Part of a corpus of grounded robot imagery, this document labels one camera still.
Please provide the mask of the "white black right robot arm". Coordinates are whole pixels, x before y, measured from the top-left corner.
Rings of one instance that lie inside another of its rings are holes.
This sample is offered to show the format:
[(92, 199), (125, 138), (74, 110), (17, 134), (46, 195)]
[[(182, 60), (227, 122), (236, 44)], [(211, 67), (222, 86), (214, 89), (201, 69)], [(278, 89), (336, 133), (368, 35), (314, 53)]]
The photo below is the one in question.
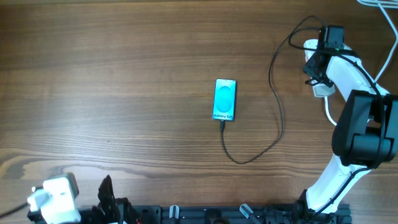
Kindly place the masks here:
[(396, 156), (397, 96), (379, 86), (345, 46), (343, 27), (321, 27), (315, 44), (306, 42), (303, 49), (306, 84), (337, 88), (346, 102), (332, 135), (332, 158), (305, 193), (316, 217), (336, 212), (358, 179)]

